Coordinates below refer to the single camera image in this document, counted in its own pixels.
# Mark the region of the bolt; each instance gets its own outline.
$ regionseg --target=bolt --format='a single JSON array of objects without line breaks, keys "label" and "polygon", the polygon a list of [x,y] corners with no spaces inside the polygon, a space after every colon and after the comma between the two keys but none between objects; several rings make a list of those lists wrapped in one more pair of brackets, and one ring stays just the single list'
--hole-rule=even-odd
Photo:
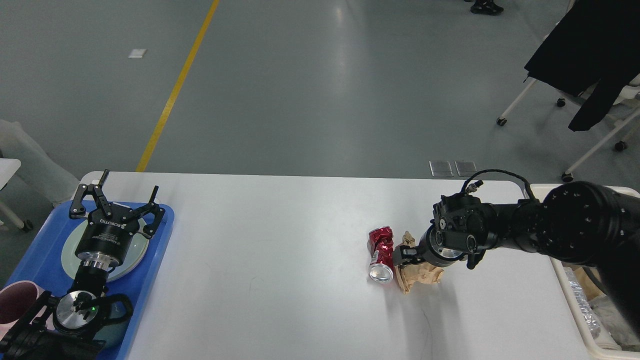
[{"label": "bolt", "polygon": [[477,249],[476,238],[474,238],[473,235],[467,236],[467,248],[471,252],[476,252],[476,249]]}]

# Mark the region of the black cable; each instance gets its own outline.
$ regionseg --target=black cable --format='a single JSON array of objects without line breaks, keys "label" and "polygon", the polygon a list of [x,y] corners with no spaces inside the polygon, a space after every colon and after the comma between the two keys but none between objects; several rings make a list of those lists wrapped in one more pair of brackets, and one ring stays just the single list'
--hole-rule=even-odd
[{"label": "black cable", "polygon": [[486,170],[480,170],[480,171],[476,172],[475,174],[471,175],[471,177],[468,178],[467,180],[465,180],[464,184],[462,184],[462,190],[460,190],[460,193],[465,193],[465,190],[467,189],[467,186],[469,185],[471,180],[474,179],[474,177],[476,177],[476,176],[478,176],[480,174],[484,174],[486,172],[500,172],[502,174],[507,174],[509,176],[513,176],[513,177],[516,177],[516,178],[522,180],[522,182],[524,183],[524,190],[527,192],[527,195],[529,196],[529,198],[537,200],[535,195],[533,195],[533,191],[531,190],[531,184],[529,183],[528,180],[526,180],[524,178],[524,176],[520,176],[520,175],[518,175],[518,174],[516,174],[514,172],[510,172],[510,171],[507,171],[507,170],[500,170],[500,169],[497,169],[497,168],[488,168]]},{"label": "black cable", "polygon": [[593,270],[586,266],[583,266],[582,269],[584,270],[584,273],[587,274],[589,280],[591,280],[591,282],[593,282],[593,284],[606,295],[607,292],[605,291],[604,285],[602,284],[602,282],[600,282],[600,280],[598,280],[596,275],[593,273]]}]

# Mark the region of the crumpled paper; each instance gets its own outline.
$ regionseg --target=crumpled paper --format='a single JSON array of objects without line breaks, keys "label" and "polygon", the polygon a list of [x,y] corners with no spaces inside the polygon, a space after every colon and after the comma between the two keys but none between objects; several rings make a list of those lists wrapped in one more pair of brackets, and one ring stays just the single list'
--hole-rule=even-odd
[{"label": "crumpled paper", "polygon": [[[415,239],[408,231],[405,231],[402,237],[402,243],[398,246],[400,245],[414,247]],[[416,281],[422,284],[436,284],[440,282],[440,278],[444,272],[443,268],[433,266],[427,262],[418,265],[407,265],[404,268],[395,266],[395,268],[398,285],[400,285],[400,288],[405,294],[409,293]]]}]

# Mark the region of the shoe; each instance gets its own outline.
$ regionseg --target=shoe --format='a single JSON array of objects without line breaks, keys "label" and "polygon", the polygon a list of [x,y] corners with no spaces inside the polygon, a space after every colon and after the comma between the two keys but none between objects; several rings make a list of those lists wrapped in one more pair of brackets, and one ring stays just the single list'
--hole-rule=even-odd
[{"label": "shoe", "polygon": [[493,0],[486,0],[483,3],[476,1],[471,5],[472,13],[482,13],[485,15],[500,15],[504,11],[504,8],[497,6]]}]

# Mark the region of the black coat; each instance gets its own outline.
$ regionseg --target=black coat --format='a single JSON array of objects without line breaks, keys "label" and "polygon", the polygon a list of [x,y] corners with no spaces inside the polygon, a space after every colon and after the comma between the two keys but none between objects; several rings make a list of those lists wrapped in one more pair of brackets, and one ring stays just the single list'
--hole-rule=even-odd
[{"label": "black coat", "polygon": [[640,0],[580,0],[525,65],[530,77],[574,96],[598,83],[569,129],[599,123],[640,73],[639,24]]}]

